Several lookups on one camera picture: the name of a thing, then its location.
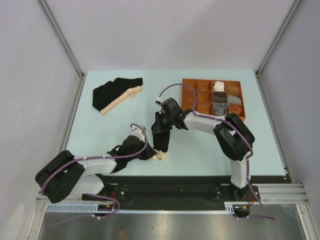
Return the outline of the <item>black underwear beige waistband front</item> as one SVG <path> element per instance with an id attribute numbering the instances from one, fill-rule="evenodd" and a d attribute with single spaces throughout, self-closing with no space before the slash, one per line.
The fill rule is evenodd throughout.
<path id="1" fill-rule="evenodd" d="M 156 152 L 152 158 L 157 161 L 166 160 L 168 158 L 170 132 L 153 133 L 152 137 L 153 149 Z"/>

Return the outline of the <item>grey striped boxer underwear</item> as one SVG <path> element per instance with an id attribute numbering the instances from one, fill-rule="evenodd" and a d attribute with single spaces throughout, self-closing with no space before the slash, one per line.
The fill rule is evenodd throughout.
<path id="1" fill-rule="evenodd" d="M 215 116 L 226 116 L 228 114 L 229 104 L 227 102 L 214 102 L 213 114 Z"/>

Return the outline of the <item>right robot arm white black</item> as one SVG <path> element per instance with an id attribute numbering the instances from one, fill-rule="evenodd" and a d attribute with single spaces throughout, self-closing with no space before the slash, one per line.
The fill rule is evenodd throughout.
<path id="1" fill-rule="evenodd" d="M 170 132 L 173 127 L 179 130 L 195 130 L 214 135 L 222 152 L 230 159 L 230 194 L 242 201 L 249 194 L 250 169 L 248 160 L 253 155 L 254 135 L 235 113 L 225 117 L 216 117 L 199 113 L 193 109 L 182 110 L 173 98 L 155 101 L 160 110 L 155 113 L 155 122 L 151 127 L 153 149 L 159 160 L 167 157 Z"/>

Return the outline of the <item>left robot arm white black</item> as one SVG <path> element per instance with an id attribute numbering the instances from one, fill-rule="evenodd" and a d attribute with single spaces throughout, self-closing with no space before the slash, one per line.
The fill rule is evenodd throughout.
<path id="1" fill-rule="evenodd" d="M 111 188 L 103 182 L 102 175 L 117 173 L 132 160 L 146 161 L 154 155 L 156 151 L 147 141 L 132 134 L 101 157 L 76 160 L 69 150 L 64 150 L 35 175 L 35 181 L 41 194 L 53 204 L 70 194 L 93 194 L 105 200 Z"/>

